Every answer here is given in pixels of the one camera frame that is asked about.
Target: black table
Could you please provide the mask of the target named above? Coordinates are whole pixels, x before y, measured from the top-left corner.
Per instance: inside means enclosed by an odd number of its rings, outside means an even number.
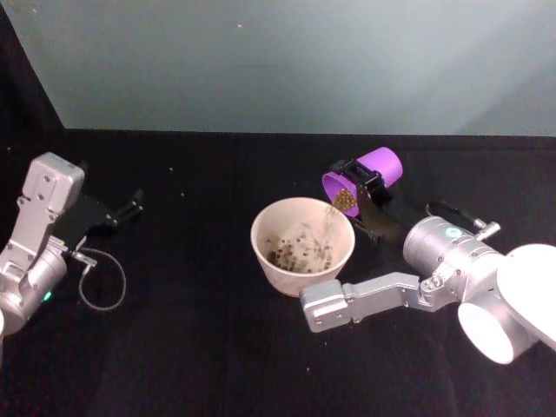
[[[89,242],[125,267],[125,302],[108,314],[87,309],[71,268],[4,342],[2,416],[556,415],[556,354],[546,346],[496,365],[462,333],[456,306],[399,308],[312,334],[299,300],[270,287],[249,243],[266,205],[323,199],[331,162],[388,146],[405,168],[397,192],[415,207],[444,198],[499,222],[490,244],[503,253],[555,245],[550,138],[68,131],[2,144],[2,242],[30,160],[44,151],[87,160],[83,191],[113,207],[145,190],[139,222]],[[393,270],[410,271],[358,233],[340,278]],[[115,272],[101,260],[89,281],[110,297]]]

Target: green light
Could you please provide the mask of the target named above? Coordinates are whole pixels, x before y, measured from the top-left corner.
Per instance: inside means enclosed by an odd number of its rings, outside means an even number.
[[[458,238],[458,237],[461,237],[462,235],[463,235],[463,232],[461,230],[459,230],[458,228],[447,228],[446,229],[446,236],[448,236],[448,237]]]

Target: white wall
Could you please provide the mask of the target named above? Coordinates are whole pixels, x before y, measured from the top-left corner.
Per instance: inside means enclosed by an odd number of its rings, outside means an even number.
[[[69,128],[556,136],[554,1],[0,3]]]

